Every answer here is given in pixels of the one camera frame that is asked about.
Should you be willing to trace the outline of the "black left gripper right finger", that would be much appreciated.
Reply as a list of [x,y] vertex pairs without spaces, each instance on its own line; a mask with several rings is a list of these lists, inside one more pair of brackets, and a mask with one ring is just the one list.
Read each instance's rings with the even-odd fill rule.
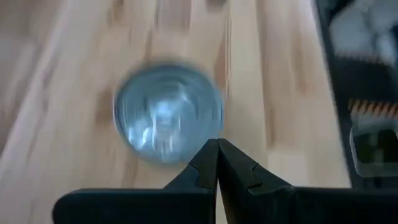
[[225,139],[218,178],[228,223],[397,223],[396,190],[294,186]]

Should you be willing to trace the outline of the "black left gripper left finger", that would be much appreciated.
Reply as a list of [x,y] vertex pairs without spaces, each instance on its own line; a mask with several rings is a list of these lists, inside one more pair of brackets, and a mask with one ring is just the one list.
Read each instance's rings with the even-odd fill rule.
[[214,223],[218,142],[210,139],[162,189],[79,189],[53,207],[54,223]]

